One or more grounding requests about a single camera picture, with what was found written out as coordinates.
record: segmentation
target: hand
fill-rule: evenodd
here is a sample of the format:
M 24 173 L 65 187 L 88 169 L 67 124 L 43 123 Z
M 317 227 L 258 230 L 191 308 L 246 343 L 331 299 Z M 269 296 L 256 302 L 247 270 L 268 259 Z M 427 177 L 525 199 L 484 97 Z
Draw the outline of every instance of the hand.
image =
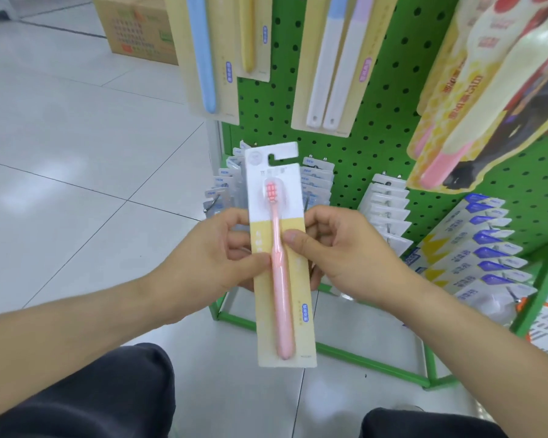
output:
M 167 322 L 202 309 L 234 286 L 253 286 L 252 279 L 270 266 L 269 253 L 249 251 L 245 231 L 248 211 L 227 209 L 197 224 L 161 265 L 142 278 L 156 301 L 165 306 Z
M 361 213 L 315 206 L 305 213 L 304 221 L 306 234 L 289 230 L 283 239 L 316 265 L 311 288 L 317 287 L 326 274 L 333 286 L 345 294 L 387 310 L 422 280 Z

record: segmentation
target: cardboard box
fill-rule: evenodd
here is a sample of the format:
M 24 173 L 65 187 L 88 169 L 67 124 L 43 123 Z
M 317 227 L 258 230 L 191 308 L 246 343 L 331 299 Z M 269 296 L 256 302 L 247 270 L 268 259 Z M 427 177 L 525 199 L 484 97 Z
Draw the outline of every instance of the cardboard box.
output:
M 164 0 L 93 0 L 112 52 L 178 64 Z

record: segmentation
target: person's right hand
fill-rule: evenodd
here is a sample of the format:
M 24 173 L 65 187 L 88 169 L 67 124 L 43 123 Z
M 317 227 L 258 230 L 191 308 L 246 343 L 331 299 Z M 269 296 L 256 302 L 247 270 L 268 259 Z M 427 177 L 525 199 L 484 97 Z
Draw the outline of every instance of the person's right hand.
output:
M 283 240 L 354 299 L 389 310 L 422 282 L 361 213 L 315 206 L 305 213 L 304 221 L 306 234 L 288 230 Z M 315 269 L 314 281 L 319 281 L 322 273 Z

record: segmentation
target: person's left hand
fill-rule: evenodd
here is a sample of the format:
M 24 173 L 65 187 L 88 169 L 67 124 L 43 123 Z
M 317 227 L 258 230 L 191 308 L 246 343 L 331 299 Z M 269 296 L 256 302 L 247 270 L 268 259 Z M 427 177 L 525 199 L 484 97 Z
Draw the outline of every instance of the person's left hand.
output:
M 270 266 L 270 254 L 249 251 L 250 236 L 232 231 L 249 224 L 248 211 L 227 209 L 201 221 L 161 265 L 142 278 L 165 305 L 165 323 L 203 309 L 235 286 L 253 289 L 253 278 Z

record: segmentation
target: forearm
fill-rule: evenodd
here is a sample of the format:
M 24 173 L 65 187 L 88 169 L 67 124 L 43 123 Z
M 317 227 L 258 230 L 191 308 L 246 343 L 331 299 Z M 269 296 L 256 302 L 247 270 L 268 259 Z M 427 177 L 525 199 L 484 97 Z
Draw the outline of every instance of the forearm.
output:
M 511 438 L 548 437 L 548 355 L 425 281 L 393 312 Z
M 131 281 L 0 315 L 0 414 L 153 328 L 157 305 Z

